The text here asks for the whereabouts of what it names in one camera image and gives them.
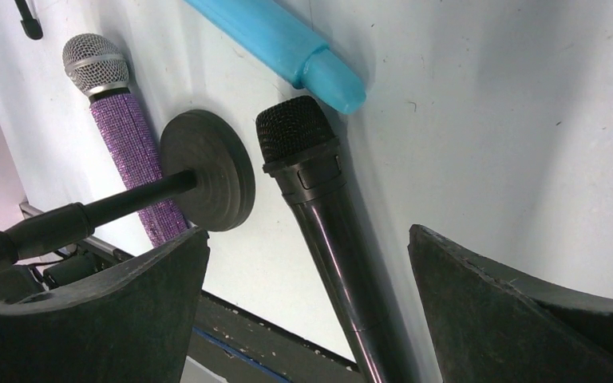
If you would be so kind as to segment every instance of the blue stripe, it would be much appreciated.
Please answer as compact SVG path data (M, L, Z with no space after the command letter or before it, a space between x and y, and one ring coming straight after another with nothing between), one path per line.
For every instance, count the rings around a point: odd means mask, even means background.
M217 338L214 338L213 336L209 335L205 331L203 331L201 329L197 329L195 327L193 327L193 330L194 330L195 333L197 333L201 337L205 338L205 340L207 340L208 342L212 343L213 345L216 345L216 346L220 347L221 349L227 351L228 353L230 353L234 357L237 357L238 359L246 362L247 364L251 365L252 367L255 367L256 369L262 371L266 375L269 375L270 377L273 377L276 381L290 383L290 381L288 381L285 377L282 377L282 376L278 375L277 373L271 371L267 367L264 367L263 365L260 365L257 361L252 360L246 354L241 353L240 351L238 351L237 349L231 347L230 345L228 345L228 344L226 344L224 342L219 341Z

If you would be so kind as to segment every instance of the microphone head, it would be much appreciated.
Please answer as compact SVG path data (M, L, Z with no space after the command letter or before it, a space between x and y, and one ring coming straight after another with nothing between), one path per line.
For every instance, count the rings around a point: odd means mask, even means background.
M335 138L316 100L301 96L273 106L257 116L257 137L269 164Z
M67 76L90 97L110 89L127 88L128 63L120 50L97 34L79 34L62 50Z

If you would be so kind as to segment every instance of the light blue tube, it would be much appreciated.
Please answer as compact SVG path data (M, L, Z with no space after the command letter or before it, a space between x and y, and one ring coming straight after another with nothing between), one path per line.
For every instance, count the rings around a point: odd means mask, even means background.
M361 79L328 43L272 0L185 0L297 89L341 113L366 100Z

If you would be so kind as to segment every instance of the black pole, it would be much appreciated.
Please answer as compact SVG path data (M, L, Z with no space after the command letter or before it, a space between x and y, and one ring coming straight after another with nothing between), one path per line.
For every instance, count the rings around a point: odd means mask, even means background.
M179 172L83 207L91 227L97 228L196 187L194 172Z
M184 171L84 206L71 203L0 231L0 271L18 260L49 254L91 236L125 215L196 187L196 174Z

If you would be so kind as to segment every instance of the black microphone grille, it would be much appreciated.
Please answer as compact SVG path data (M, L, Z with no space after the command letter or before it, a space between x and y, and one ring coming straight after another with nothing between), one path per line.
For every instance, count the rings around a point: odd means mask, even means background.
M261 112L255 123L267 164L335 138L323 110L309 96L273 106Z

